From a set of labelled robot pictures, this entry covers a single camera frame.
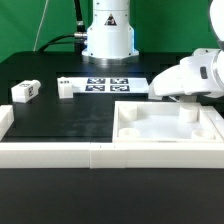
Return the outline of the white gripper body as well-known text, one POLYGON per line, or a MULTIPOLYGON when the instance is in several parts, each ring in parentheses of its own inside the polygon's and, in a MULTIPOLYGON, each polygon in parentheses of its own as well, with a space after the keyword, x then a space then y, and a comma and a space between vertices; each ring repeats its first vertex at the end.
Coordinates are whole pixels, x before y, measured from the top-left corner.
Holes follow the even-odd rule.
POLYGON ((148 98, 161 100, 163 96, 184 95, 183 80, 179 65, 172 66, 158 74, 149 85, 148 98))

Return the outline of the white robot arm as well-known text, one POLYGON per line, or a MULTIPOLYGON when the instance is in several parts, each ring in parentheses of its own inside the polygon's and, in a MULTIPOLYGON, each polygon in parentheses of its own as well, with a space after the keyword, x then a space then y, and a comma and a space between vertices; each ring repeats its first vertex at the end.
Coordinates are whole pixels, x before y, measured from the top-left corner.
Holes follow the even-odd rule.
MULTIPOLYGON (((134 30, 129 24, 130 0, 93 0, 93 22, 87 29, 88 62, 107 64, 134 59, 134 30)), ((224 0, 212 0, 209 20, 218 47, 198 48, 157 75, 149 85, 149 97, 204 95, 224 96, 224 0)))

